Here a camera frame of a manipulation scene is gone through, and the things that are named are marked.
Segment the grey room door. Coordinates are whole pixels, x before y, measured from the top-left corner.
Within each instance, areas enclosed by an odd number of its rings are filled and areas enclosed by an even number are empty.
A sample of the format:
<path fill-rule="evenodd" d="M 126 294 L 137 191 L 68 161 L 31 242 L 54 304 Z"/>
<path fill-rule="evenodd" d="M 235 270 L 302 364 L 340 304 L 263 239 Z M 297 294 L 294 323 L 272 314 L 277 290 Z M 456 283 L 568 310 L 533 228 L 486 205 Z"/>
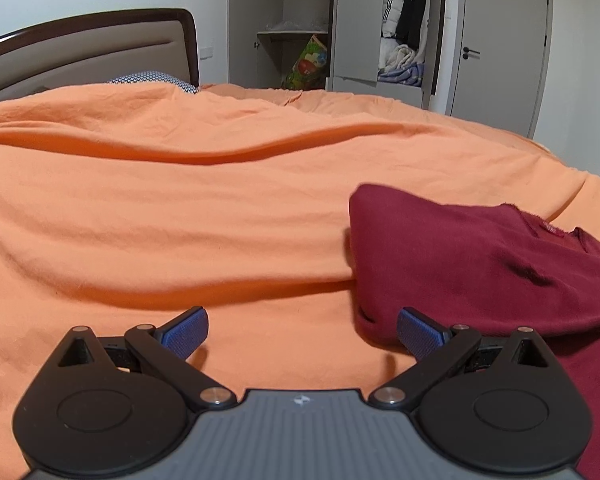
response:
<path fill-rule="evenodd" d="M 462 0 L 450 114 L 533 136 L 550 53 L 553 0 Z M 481 52 L 462 58 L 463 48 Z"/>

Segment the maroon long sleeve shirt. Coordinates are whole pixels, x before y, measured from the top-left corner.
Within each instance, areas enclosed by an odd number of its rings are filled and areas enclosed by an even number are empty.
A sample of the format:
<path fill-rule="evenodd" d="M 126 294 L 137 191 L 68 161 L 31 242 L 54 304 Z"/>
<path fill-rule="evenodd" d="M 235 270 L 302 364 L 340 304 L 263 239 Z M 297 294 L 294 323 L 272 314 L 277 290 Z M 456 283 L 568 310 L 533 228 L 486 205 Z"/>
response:
<path fill-rule="evenodd" d="M 592 411 L 580 471 L 600 479 L 600 241 L 513 205 L 440 205 L 372 184 L 351 195 L 349 217 L 360 334 L 393 346 L 405 307 L 486 336 L 535 328 Z"/>

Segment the blue striped folded cloth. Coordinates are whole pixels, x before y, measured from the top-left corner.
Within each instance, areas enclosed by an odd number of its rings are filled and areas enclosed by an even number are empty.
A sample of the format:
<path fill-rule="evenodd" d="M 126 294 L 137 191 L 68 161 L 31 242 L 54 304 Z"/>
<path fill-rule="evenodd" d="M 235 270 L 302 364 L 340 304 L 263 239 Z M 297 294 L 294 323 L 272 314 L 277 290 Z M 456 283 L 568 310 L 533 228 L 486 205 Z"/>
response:
<path fill-rule="evenodd" d="M 425 64 L 412 63 L 409 66 L 395 68 L 378 74 L 380 82 L 387 84 L 404 84 L 404 86 L 420 87 L 424 79 Z"/>

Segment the blue patterned pillow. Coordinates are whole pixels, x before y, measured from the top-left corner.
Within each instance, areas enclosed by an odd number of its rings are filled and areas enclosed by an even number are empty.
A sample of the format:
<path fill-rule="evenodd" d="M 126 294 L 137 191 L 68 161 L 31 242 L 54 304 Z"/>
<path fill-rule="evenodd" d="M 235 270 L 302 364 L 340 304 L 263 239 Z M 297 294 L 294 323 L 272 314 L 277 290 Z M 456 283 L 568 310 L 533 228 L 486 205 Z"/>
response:
<path fill-rule="evenodd" d="M 181 80 L 172 75 L 157 72 L 156 70 L 144 70 L 139 73 L 132 73 L 110 79 L 110 84 L 140 84 L 141 82 L 163 82 L 164 84 L 173 84 L 180 88 L 185 93 L 195 94 L 198 92 L 198 87 L 190 82 Z"/>

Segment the colourful fruit print bag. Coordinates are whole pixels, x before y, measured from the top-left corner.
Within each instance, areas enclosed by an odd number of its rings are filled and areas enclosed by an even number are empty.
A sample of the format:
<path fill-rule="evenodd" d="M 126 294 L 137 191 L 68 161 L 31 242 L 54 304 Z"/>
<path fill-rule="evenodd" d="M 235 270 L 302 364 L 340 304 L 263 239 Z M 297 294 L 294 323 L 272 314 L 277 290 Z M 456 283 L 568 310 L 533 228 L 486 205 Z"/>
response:
<path fill-rule="evenodd" d="M 285 90 L 315 89 L 326 77 L 327 61 L 327 48 L 317 36 L 312 35 L 284 79 L 283 88 Z"/>

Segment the grey built-in wardrobe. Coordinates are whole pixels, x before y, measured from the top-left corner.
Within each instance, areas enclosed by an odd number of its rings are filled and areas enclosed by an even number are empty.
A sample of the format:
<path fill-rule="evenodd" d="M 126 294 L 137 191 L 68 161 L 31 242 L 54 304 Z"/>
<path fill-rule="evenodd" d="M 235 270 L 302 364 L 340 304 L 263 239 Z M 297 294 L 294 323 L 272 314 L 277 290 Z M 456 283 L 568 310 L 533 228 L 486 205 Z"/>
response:
<path fill-rule="evenodd" d="M 382 0 L 228 0 L 228 80 L 248 88 L 279 88 L 312 35 L 328 51 L 328 90 L 386 96 L 429 108 L 436 93 L 444 0 L 427 0 L 420 33 L 420 87 L 378 80 Z M 324 23 L 327 34 L 267 34 L 282 21 Z"/>

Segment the white clothes on shelf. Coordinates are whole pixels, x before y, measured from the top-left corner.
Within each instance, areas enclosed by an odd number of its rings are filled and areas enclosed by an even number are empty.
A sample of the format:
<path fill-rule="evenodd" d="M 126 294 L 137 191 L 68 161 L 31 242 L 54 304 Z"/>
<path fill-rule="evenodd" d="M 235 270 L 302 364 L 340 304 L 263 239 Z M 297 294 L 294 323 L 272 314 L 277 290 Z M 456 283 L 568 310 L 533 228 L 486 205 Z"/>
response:
<path fill-rule="evenodd" d="M 328 27 L 324 23 L 299 24 L 293 21 L 282 21 L 265 27 L 267 34 L 327 34 Z"/>

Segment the orange bed duvet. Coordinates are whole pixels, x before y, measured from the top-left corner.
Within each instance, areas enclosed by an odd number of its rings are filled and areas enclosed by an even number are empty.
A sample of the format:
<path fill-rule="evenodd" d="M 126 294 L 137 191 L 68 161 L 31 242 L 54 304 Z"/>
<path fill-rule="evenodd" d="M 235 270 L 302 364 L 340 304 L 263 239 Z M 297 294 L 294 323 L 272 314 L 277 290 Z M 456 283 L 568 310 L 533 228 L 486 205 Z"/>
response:
<path fill-rule="evenodd" d="M 355 330 L 363 183 L 513 204 L 600 240 L 600 177 L 502 130 L 351 93 L 89 84 L 0 103 L 0 479 L 12 413 L 76 325 L 205 307 L 193 362 L 235 391 L 375 389 L 413 364 Z"/>

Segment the white hanging jacket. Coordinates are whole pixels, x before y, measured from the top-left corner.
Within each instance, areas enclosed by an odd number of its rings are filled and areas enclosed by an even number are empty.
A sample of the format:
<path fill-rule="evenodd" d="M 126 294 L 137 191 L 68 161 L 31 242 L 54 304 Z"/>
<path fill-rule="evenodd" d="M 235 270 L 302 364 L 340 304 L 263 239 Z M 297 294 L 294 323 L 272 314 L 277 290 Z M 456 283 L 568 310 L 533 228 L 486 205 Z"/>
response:
<path fill-rule="evenodd" d="M 405 0 L 382 0 L 381 37 L 396 36 Z"/>

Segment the brown beige bed headboard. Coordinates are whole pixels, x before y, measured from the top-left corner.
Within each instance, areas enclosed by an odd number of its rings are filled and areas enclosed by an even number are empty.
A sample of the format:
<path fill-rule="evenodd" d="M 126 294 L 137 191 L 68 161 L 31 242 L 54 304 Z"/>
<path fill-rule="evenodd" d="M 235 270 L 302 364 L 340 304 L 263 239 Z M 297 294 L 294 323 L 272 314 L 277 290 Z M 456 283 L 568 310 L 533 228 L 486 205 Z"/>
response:
<path fill-rule="evenodd" d="M 132 9 L 61 18 L 0 37 L 0 102 L 158 72 L 199 84 L 193 15 Z"/>

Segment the black hanging garment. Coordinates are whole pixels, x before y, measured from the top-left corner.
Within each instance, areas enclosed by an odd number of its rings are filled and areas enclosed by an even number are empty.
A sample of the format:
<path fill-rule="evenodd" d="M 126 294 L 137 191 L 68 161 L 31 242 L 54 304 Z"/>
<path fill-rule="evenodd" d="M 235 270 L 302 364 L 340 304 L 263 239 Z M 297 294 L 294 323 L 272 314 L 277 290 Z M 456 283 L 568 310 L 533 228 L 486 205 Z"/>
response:
<path fill-rule="evenodd" d="M 420 28 L 424 17 L 427 0 L 404 0 L 401 15 L 396 26 L 396 40 L 407 44 L 418 51 L 420 45 Z"/>

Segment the white folded clothes pile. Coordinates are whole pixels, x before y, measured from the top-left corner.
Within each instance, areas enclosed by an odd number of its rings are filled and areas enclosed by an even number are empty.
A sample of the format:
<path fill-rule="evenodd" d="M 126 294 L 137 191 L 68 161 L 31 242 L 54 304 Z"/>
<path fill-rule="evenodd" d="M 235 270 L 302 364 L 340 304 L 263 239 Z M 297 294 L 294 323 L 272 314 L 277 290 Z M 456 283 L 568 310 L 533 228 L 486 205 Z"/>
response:
<path fill-rule="evenodd" d="M 399 44 L 393 38 L 381 38 L 378 72 L 403 70 L 414 63 L 424 62 L 424 52 L 415 51 L 407 44 Z"/>

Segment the white wall socket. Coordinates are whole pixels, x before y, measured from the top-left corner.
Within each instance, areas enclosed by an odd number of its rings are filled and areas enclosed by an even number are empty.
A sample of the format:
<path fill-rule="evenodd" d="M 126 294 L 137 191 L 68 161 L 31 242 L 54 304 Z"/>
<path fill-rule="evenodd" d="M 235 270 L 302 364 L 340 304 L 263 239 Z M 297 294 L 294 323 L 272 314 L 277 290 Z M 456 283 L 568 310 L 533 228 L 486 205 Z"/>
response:
<path fill-rule="evenodd" d="M 199 56 L 202 60 L 208 60 L 208 58 L 212 58 L 213 48 L 212 47 L 201 48 L 199 51 Z"/>

